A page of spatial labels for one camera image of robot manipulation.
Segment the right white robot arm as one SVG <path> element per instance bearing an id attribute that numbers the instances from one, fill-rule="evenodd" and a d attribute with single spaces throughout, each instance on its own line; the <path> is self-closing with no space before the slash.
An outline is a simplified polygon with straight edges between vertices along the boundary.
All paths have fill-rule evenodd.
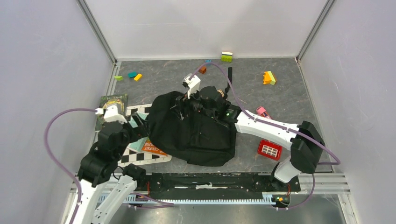
<path id="1" fill-rule="evenodd" d="M 188 130 L 181 157 L 200 166 L 222 166 L 235 154 L 236 134 L 261 137 L 290 151 L 272 171 L 270 185 L 284 189 L 299 174 L 313 174 L 324 143 L 315 126 L 307 121 L 297 125 L 259 117 L 227 100 L 227 93 L 213 86 L 178 93 L 171 101 Z"/>

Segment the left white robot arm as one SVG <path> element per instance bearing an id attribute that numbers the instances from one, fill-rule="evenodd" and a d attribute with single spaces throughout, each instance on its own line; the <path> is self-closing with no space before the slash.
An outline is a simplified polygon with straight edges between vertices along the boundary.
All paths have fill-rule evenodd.
<path id="1" fill-rule="evenodd" d="M 136 123 L 129 123 L 132 118 Z M 105 123 L 89 153 L 82 159 L 78 170 L 78 187 L 74 211 L 69 212 L 70 224 L 107 224 L 111 221 L 126 197 L 147 184 L 145 169 L 127 165 L 115 188 L 97 205 L 99 197 L 118 167 L 127 146 L 148 136 L 148 124 L 139 114 L 124 117 L 117 112 L 105 112 Z"/>

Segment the black student backpack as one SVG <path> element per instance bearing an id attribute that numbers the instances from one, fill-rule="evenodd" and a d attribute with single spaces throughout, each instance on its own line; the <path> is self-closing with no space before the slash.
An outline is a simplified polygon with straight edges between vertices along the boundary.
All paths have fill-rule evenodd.
<path id="1" fill-rule="evenodd" d="M 165 153 L 189 164 L 221 167 L 235 156 L 238 106 L 227 100 L 231 85 L 222 89 L 207 86 L 191 98 L 200 100 L 201 112 L 180 119 L 176 97 L 187 95 L 172 91 L 155 98 L 147 120 L 149 139 Z"/>

